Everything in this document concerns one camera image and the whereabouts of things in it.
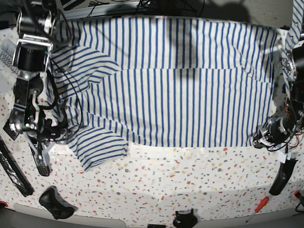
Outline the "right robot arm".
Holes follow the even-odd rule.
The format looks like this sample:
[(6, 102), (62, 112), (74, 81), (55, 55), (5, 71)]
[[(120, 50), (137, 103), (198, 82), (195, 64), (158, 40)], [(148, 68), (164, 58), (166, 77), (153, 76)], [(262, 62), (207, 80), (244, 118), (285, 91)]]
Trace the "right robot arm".
[[(13, 0), (11, 4), (20, 10), (12, 61), (19, 74), (13, 87), (14, 106), (4, 130), (12, 139), (24, 134), (36, 166), (48, 171), (49, 150), (56, 141), (66, 142), (68, 136), (67, 115), (48, 69), (53, 46), (61, 43), (55, 37), (61, 11), (54, 0)], [(41, 73), (46, 73), (53, 91), (54, 101), (49, 106), (38, 102), (44, 89)]]

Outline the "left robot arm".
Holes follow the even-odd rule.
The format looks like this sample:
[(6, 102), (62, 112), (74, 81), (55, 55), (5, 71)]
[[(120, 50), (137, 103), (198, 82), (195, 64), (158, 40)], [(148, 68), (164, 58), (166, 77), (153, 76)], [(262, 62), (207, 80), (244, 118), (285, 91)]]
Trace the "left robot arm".
[(281, 79), (285, 99), (285, 115), (269, 118), (256, 133), (254, 146), (276, 152), (282, 164), (295, 158), (289, 143), (304, 130), (304, 2), (293, 2), (292, 23), (280, 45)]

